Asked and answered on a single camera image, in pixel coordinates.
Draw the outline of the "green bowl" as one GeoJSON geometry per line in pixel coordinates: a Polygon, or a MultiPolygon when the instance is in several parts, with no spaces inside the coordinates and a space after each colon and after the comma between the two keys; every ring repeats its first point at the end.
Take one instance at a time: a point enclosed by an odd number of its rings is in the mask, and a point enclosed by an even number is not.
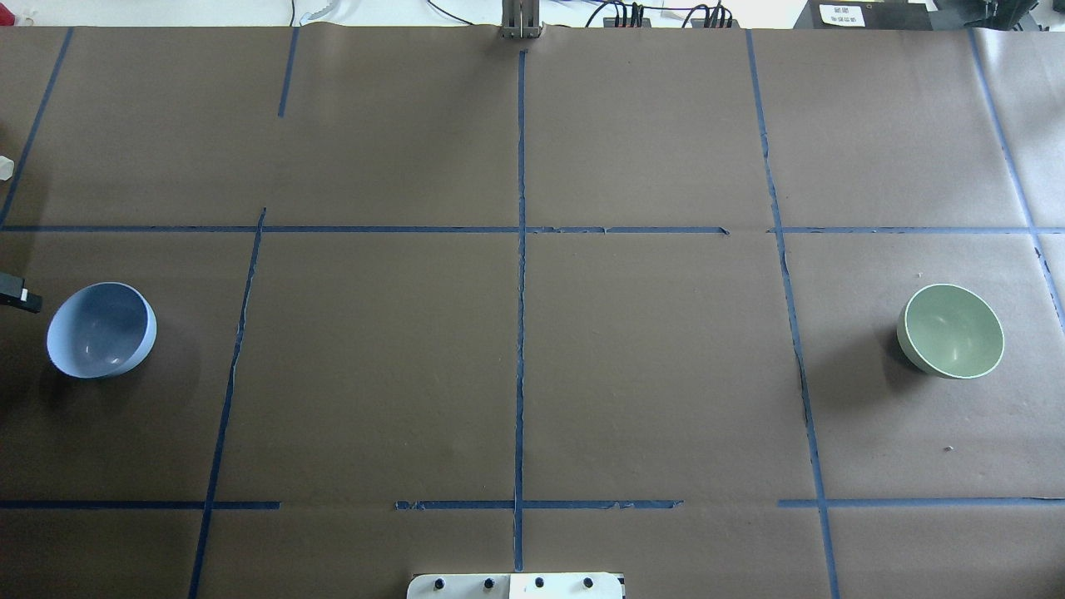
{"type": "Polygon", "coordinates": [[[980,295],[952,284],[917,290],[900,310],[895,338],[911,365],[943,379],[977,379],[1001,363],[1002,323],[980,295]]]}

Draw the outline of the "black power adapter box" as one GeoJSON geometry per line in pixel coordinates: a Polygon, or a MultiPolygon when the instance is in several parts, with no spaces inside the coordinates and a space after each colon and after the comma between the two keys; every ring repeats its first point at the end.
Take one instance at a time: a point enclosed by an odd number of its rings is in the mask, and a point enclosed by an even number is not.
{"type": "Polygon", "coordinates": [[[923,2],[806,1],[792,29],[932,31],[933,26],[923,2]]]}

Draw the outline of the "blue bowl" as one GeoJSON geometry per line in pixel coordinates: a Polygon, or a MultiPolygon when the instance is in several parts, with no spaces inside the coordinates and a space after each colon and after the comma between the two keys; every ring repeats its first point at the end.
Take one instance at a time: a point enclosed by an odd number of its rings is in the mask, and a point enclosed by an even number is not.
{"type": "Polygon", "coordinates": [[[50,363],[69,378],[117,378],[155,346],[155,310],[127,284],[94,284],[58,307],[46,336],[50,363]]]}

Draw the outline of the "white pedestal column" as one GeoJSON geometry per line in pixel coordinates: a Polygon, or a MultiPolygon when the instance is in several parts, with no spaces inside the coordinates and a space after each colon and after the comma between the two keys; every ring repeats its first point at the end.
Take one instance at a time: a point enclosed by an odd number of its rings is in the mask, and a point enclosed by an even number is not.
{"type": "Polygon", "coordinates": [[[624,577],[610,572],[417,574],[407,598],[625,598],[624,577]]]}

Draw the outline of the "aluminium frame post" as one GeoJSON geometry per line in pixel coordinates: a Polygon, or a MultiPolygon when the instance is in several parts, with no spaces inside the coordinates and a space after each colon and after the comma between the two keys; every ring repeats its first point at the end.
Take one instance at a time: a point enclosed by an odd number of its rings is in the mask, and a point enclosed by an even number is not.
{"type": "Polygon", "coordinates": [[[501,37],[536,39],[543,30],[539,0],[502,0],[501,37]]]}

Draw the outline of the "orange black connector block far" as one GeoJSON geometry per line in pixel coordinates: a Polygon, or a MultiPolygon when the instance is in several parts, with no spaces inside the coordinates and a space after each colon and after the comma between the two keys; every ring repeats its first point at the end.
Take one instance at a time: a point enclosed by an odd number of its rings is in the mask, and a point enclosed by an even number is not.
{"type": "Polygon", "coordinates": [[[592,15],[602,17],[605,29],[649,29],[653,26],[646,5],[638,2],[612,1],[603,3],[592,15]]]}

